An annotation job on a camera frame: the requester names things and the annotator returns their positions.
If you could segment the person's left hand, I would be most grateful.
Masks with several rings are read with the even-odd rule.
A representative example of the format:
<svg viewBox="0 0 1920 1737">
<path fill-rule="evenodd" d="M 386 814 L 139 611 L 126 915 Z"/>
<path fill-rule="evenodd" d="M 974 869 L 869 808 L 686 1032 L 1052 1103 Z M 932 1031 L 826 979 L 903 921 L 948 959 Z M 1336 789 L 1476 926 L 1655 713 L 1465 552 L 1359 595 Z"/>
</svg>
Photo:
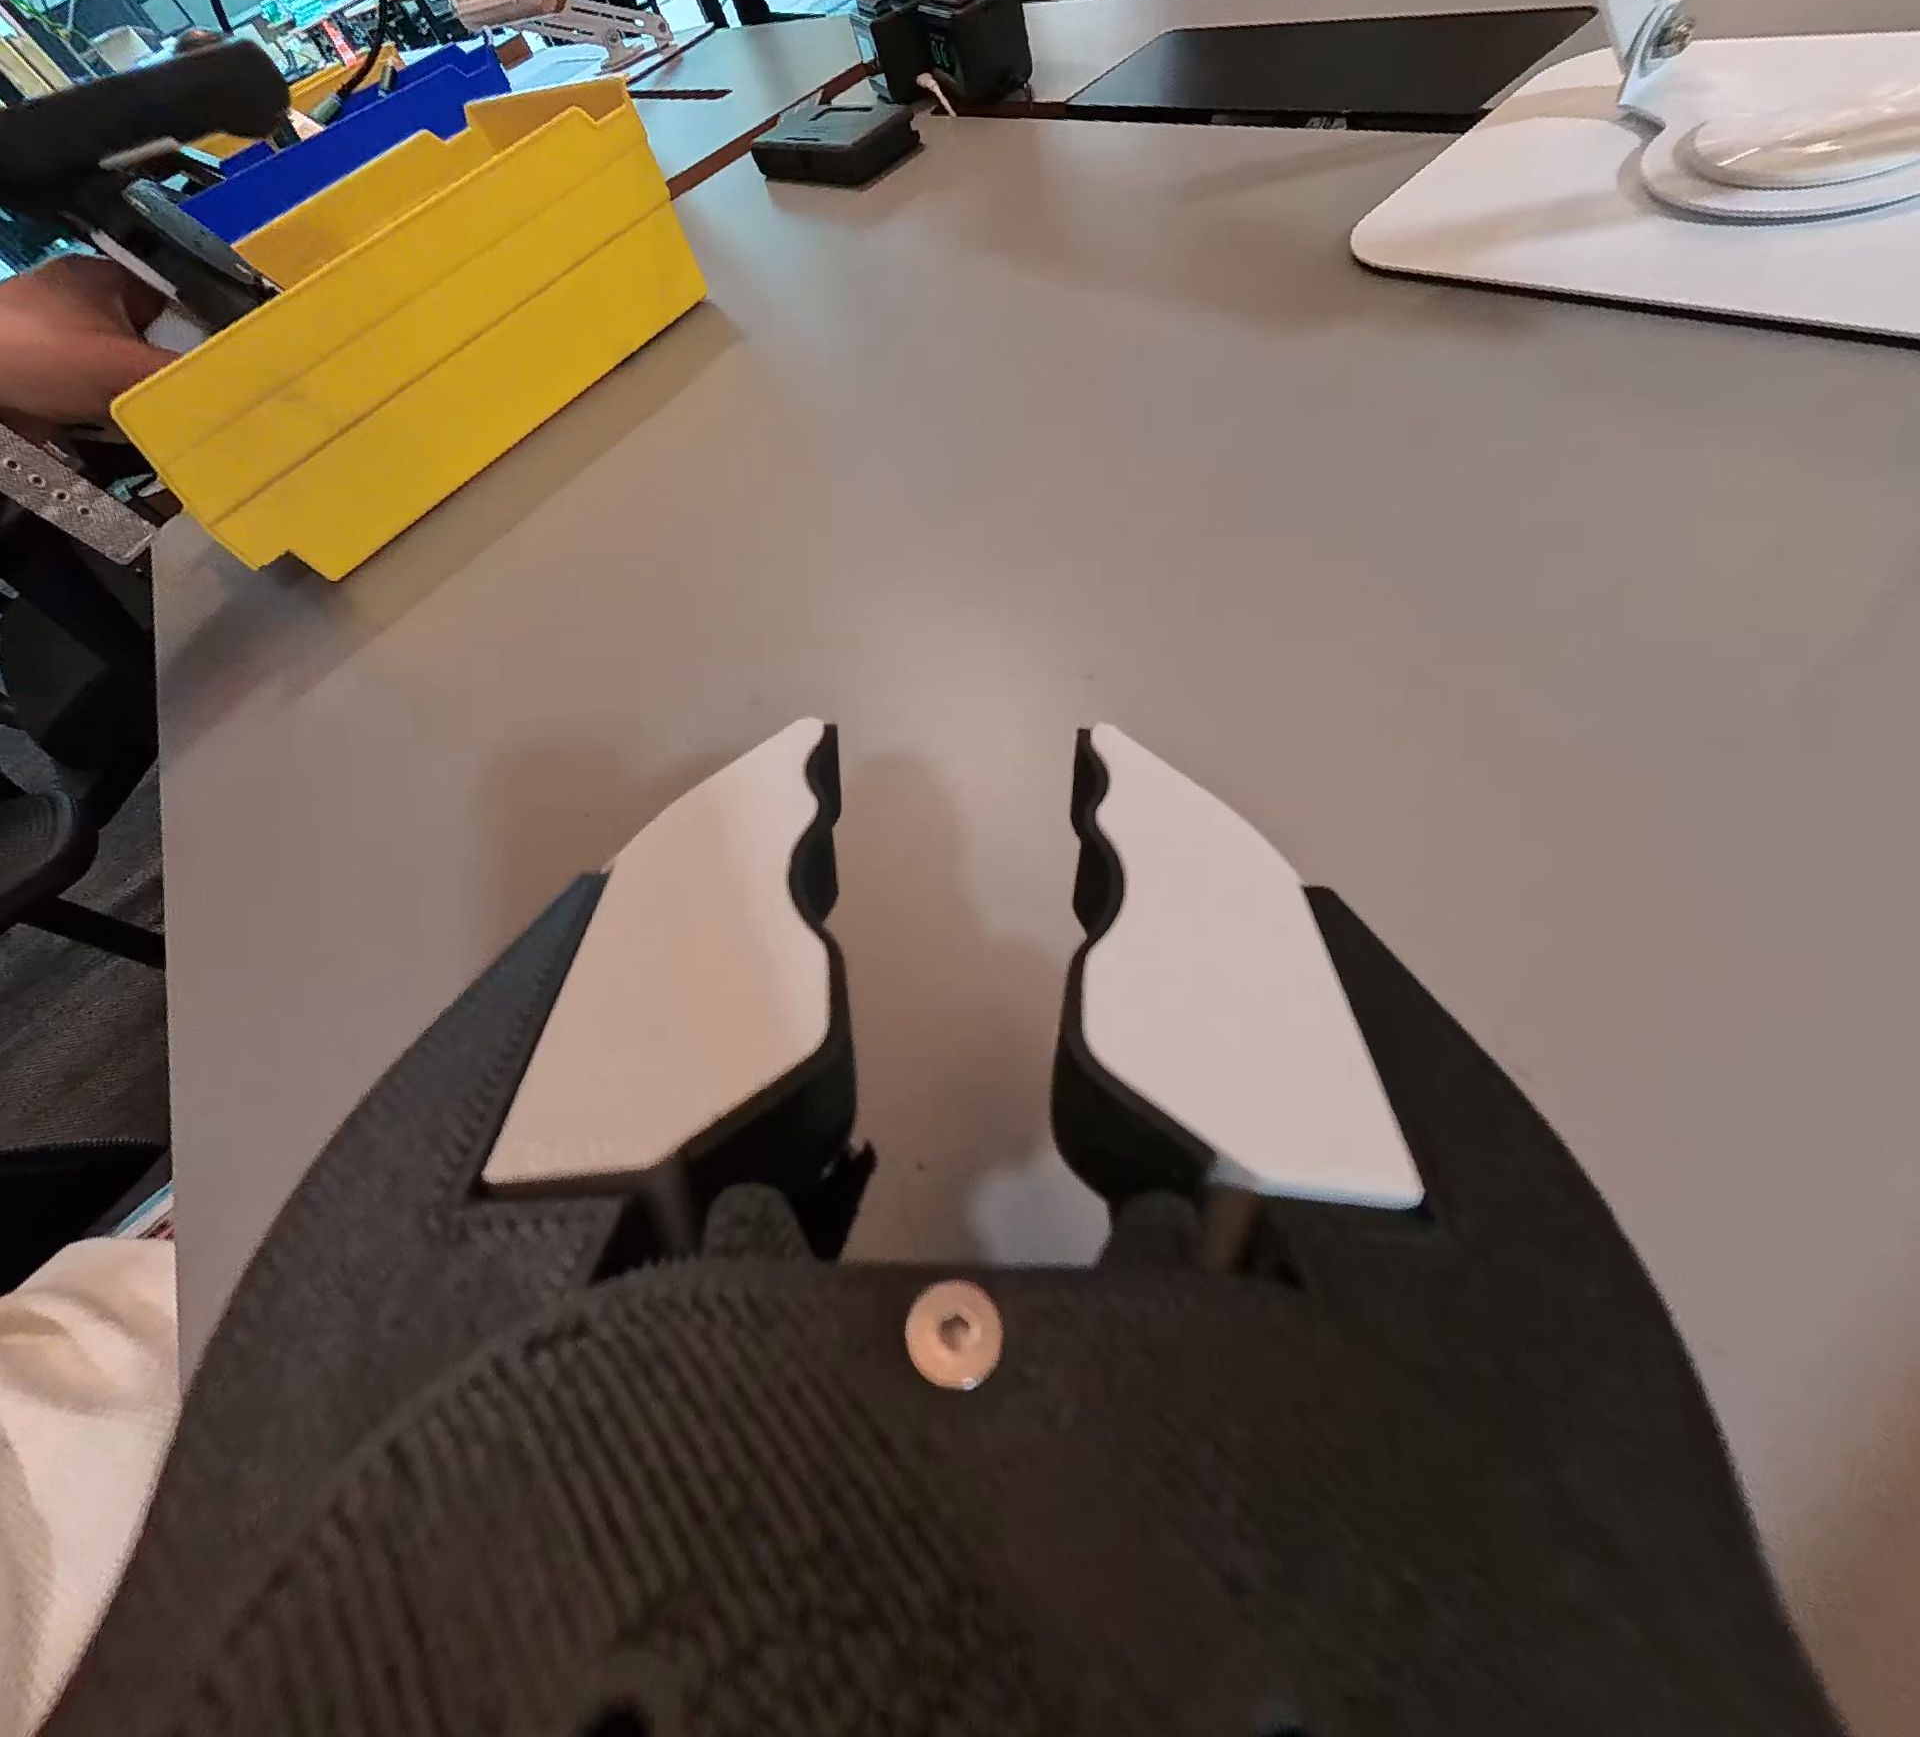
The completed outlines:
<svg viewBox="0 0 1920 1737">
<path fill-rule="evenodd" d="M 107 257 L 60 254 L 1 282 L 1 422 L 29 442 L 107 422 L 173 356 L 145 331 L 169 300 Z"/>
</svg>

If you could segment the black battery charger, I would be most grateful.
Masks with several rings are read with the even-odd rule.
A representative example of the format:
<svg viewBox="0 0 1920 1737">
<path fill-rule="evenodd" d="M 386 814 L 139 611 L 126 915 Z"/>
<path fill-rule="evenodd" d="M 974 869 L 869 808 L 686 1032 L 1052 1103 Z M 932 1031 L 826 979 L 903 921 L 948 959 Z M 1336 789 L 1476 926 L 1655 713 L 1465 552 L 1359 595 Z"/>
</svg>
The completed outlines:
<svg viewBox="0 0 1920 1737">
<path fill-rule="evenodd" d="M 851 34 L 877 97 L 911 103 L 928 92 L 920 75 L 930 67 L 920 0 L 853 0 Z"/>
<path fill-rule="evenodd" d="M 1025 0 L 918 0 L 928 71 L 955 107 L 1022 95 L 1034 75 Z"/>
</svg>

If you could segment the black flat box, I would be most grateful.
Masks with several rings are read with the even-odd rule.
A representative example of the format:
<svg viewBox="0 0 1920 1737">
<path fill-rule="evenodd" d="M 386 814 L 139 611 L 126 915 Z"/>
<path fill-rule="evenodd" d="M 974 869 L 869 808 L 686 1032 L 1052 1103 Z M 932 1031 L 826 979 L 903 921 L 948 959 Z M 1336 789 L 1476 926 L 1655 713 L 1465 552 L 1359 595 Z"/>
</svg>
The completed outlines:
<svg viewBox="0 0 1920 1737">
<path fill-rule="evenodd" d="M 785 112 L 750 141 L 747 155 L 767 182 L 861 188 L 920 148 L 910 106 L 835 97 Z"/>
</svg>

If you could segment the white folding stand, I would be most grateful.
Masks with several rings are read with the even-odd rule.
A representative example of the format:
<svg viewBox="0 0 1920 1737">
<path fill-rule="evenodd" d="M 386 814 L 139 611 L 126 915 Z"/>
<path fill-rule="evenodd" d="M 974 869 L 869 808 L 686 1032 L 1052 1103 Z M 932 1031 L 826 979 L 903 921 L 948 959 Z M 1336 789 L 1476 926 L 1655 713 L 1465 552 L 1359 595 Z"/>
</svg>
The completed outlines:
<svg viewBox="0 0 1920 1737">
<path fill-rule="evenodd" d="M 465 18 L 472 27 L 523 27 L 551 44 L 593 46 L 603 69 L 679 47 L 660 11 L 601 0 L 472 0 Z"/>
</svg>

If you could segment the yellow plastic bin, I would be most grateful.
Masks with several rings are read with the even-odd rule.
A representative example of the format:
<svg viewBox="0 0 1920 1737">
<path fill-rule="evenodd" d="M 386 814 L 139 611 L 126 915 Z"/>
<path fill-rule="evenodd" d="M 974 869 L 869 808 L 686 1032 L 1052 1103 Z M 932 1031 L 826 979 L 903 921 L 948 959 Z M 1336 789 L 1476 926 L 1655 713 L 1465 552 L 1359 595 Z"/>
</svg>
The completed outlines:
<svg viewBox="0 0 1920 1737">
<path fill-rule="evenodd" d="M 343 579 L 707 295 L 623 81 L 465 115 L 242 235 L 273 295 L 111 401 L 252 571 Z"/>
</svg>

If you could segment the white tablet stand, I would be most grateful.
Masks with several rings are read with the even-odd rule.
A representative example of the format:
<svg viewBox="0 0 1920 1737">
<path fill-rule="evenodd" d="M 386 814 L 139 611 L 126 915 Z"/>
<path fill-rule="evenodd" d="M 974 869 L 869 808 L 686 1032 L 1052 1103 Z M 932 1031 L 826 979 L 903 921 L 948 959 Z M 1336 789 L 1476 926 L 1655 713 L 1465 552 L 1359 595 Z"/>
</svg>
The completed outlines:
<svg viewBox="0 0 1920 1737">
<path fill-rule="evenodd" d="M 1701 38 L 1596 0 L 1596 54 L 1510 94 L 1365 214 L 1355 262 L 1915 344 L 1913 29 Z"/>
</svg>

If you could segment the black desk mat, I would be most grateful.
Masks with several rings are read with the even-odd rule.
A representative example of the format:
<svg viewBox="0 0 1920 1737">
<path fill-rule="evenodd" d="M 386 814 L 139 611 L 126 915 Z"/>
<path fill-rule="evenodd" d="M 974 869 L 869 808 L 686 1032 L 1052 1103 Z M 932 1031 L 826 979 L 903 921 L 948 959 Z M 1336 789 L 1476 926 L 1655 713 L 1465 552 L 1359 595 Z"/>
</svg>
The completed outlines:
<svg viewBox="0 0 1920 1737">
<path fill-rule="evenodd" d="M 1593 20 L 1588 4 L 1173 27 L 1070 97 L 1113 118 L 1339 118 L 1460 131 Z"/>
</svg>

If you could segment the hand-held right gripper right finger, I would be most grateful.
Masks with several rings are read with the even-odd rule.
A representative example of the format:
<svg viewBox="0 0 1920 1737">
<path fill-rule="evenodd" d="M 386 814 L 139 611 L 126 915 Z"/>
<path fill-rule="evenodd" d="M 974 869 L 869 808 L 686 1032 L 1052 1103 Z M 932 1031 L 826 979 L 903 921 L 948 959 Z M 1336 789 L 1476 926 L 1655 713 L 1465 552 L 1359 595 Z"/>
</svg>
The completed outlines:
<svg viewBox="0 0 1920 1737">
<path fill-rule="evenodd" d="M 1296 867 L 1113 722 L 1071 763 L 1050 1128 L 1102 1261 L 1287 1272 L 1296 1214 L 1418 1241 L 1428 1184 Z"/>
</svg>

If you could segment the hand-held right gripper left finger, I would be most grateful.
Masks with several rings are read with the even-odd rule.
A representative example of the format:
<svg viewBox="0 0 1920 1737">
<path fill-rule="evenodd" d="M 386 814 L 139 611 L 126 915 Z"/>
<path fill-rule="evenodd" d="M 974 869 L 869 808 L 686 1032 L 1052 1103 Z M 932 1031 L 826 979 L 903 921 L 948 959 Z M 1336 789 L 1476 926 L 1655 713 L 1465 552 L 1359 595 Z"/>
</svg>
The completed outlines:
<svg viewBox="0 0 1920 1737">
<path fill-rule="evenodd" d="M 625 1197 L 690 1253 L 735 1186 L 834 1261 L 875 1168 L 834 833 L 834 724 L 801 716 L 686 791 L 588 880 L 582 934 L 479 1167 L 489 1197 Z"/>
</svg>

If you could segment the blue plastic bin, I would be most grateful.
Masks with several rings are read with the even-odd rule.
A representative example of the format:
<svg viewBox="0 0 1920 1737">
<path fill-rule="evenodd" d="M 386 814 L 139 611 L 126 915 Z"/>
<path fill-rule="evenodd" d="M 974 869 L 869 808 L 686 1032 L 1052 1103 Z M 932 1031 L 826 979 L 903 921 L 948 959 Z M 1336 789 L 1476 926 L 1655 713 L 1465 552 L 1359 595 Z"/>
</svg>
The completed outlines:
<svg viewBox="0 0 1920 1737">
<path fill-rule="evenodd" d="M 468 103 L 510 90 L 491 44 L 445 44 L 396 71 L 390 90 L 349 92 L 315 136 L 283 148 L 252 139 L 224 164 L 219 180 L 187 194 L 180 210 L 235 243 L 289 207 L 418 133 L 455 138 Z"/>
</svg>

